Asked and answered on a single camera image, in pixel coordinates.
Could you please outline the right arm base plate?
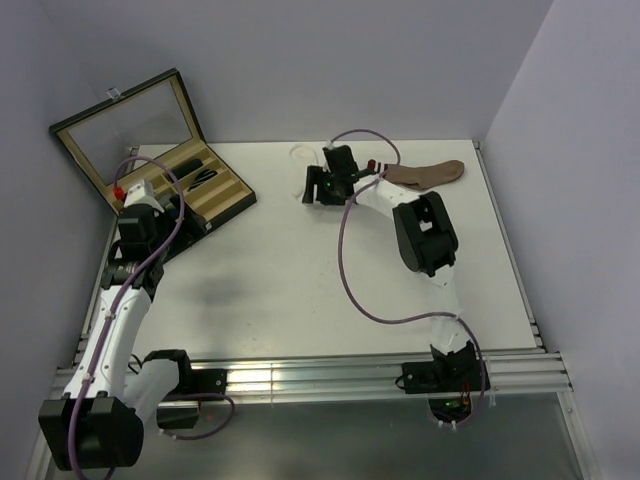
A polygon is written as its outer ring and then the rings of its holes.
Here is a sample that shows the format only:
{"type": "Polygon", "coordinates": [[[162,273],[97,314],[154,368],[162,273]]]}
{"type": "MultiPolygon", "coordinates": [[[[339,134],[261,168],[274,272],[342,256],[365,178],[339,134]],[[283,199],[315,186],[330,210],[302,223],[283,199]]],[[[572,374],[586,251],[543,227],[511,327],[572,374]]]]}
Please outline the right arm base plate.
{"type": "Polygon", "coordinates": [[[462,362],[437,358],[431,361],[405,362],[396,386],[407,394],[462,393],[488,390],[489,376],[481,373],[477,360],[462,362]]]}

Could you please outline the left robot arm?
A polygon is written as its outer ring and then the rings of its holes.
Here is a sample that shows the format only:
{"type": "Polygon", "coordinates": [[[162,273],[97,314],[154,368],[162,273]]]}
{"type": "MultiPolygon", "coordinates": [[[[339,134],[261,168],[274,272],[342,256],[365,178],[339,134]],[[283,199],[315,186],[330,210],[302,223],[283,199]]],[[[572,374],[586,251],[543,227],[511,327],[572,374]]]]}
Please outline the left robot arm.
{"type": "Polygon", "coordinates": [[[168,395],[183,399],[195,386],[188,354],[148,354],[127,375],[142,320],[149,311],[167,259],[205,233],[204,219],[178,195],[166,203],[127,199],[117,218],[118,239],[102,270],[99,304],[86,350],[60,398],[42,403],[38,421],[62,471],[82,477],[89,469],[113,472],[134,465],[144,425],[168,395]]]}

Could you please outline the white sock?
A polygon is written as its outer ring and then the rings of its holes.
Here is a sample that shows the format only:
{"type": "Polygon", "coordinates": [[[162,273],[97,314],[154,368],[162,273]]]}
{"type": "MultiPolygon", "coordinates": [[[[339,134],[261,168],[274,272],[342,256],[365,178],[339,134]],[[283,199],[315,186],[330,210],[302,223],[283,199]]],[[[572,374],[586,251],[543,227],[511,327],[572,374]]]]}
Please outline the white sock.
{"type": "Polygon", "coordinates": [[[289,188],[293,199],[300,204],[306,189],[307,169],[320,167],[317,151],[308,144],[298,143],[289,150],[289,188]]]}

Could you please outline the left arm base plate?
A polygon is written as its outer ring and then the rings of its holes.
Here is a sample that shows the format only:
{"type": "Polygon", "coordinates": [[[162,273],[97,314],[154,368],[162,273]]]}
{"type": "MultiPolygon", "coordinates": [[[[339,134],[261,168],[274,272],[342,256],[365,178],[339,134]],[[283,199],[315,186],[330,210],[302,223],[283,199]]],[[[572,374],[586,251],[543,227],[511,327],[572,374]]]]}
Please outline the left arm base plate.
{"type": "Polygon", "coordinates": [[[164,395],[160,402],[204,400],[208,394],[226,393],[228,371],[226,369],[198,369],[180,374],[177,386],[164,395]]]}

